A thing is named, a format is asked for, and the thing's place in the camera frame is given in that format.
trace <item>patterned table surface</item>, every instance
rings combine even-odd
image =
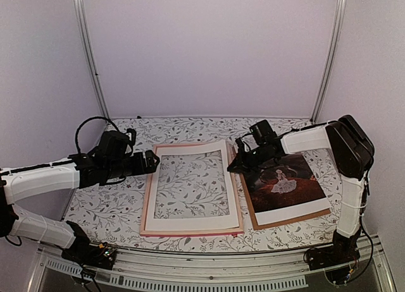
[[[125,131],[137,131],[136,150],[152,149],[158,143],[212,142],[245,134],[258,118],[146,118],[117,119]],[[268,119],[279,134],[309,125],[305,119]],[[244,219],[244,234],[215,237],[146,238],[139,236],[146,176],[127,178],[120,185],[93,186],[77,190],[65,220],[78,223],[95,242],[118,246],[176,252],[251,252],[285,250],[328,243],[339,219],[341,184],[326,150],[304,153],[309,166],[331,203],[331,214],[286,226],[255,231],[248,214],[242,185],[237,178]]]

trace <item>white dress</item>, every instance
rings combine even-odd
[[[284,173],[277,174],[278,183],[271,189],[272,193],[288,193],[297,188],[297,181],[288,180]]]

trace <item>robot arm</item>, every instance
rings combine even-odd
[[[114,256],[102,245],[104,253],[90,245],[82,228],[74,222],[60,222],[31,213],[15,203],[23,198],[55,190],[72,190],[100,184],[111,179],[155,172],[159,158],[148,150],[133,152],[135,131],[131,138],[119,131],[105,131],[99,145],[88,154],[78,153],[60,161],[19,169],[4,168],[0,173],[0,237],[21,236],[50,243],[63,250],[62,256],[80,264],[110,269]]]
[[[258,144],[245,151],[242,138],[236,139],[238,153],[228,171],[248,173],[262,171],[266,161],[307,150],[328,149],[332,152],[342,181],[342,206],[331,249],[312,250],[311,269],[328,267],[359,258],[356,240],[360,235],[360,217],[368,195],[368,171],[373,164],[374,146],[350,115],[338,121],[308,126],[277,136],[266,120],[250,127]]]

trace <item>white wall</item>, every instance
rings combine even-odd
[[[337,0],[84,0],[111,116],[309,118]]]
[[[0,0],[0,166],[53,161],[75,152],[76,127],[98,115],[73,0]],[[84,150],[102,123],[84,131]],[[67,192],[30,198],[26,209],[58,218]],[[0,239],[0,291],[23,291],[35,243]]]
[[[405,0],[347,0],[321,121],[352,114],[375,144],[366,225],[405,291]]]

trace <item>dark photograph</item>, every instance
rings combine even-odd
[[[260,173],[244,174],[255,213],[304,204],[325,194],[302,154],[262,165]]]

